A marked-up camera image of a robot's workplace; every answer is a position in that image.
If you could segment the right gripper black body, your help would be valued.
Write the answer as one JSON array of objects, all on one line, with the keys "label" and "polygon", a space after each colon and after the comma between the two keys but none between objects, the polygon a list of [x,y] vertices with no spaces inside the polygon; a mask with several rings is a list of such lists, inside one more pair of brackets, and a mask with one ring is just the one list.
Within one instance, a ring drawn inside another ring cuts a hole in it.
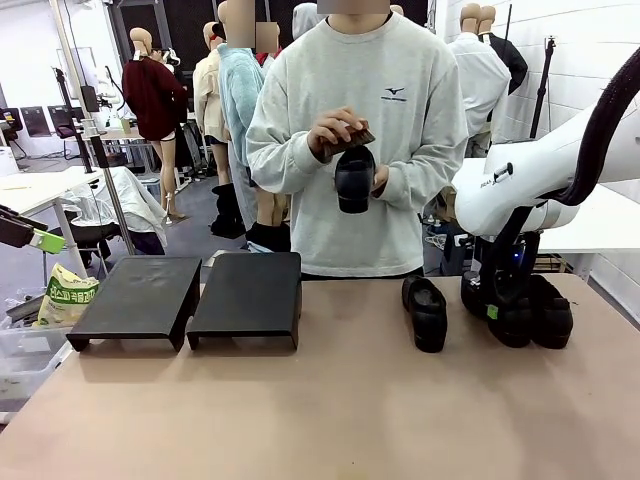
[{"label": "right gripper black body", "polygon": [[[539,243],[539,232],[520,234],[513,244],[504,247],[498,254],[497,271],[506,272],[510,275],[530,275],[535,266]],[[491,248],[496,244],[497,238],[493,236],[482,236],[474,239],[473,272],[480,272],[481,267],[489,257]]]}]

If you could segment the person's right hand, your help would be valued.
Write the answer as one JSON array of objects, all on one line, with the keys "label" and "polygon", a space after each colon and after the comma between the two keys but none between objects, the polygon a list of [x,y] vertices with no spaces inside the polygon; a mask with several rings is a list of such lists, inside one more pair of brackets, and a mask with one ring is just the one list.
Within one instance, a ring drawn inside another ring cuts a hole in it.
[{"label": "person's right hand", "polygon": [[369,128],[368,121],[358,116],[351,107],[343,106],[320,114],[311,129],[306,141],[312,155],[321,163],[326,163],[325,145],[336,145],[349,142],[351,134]]}]

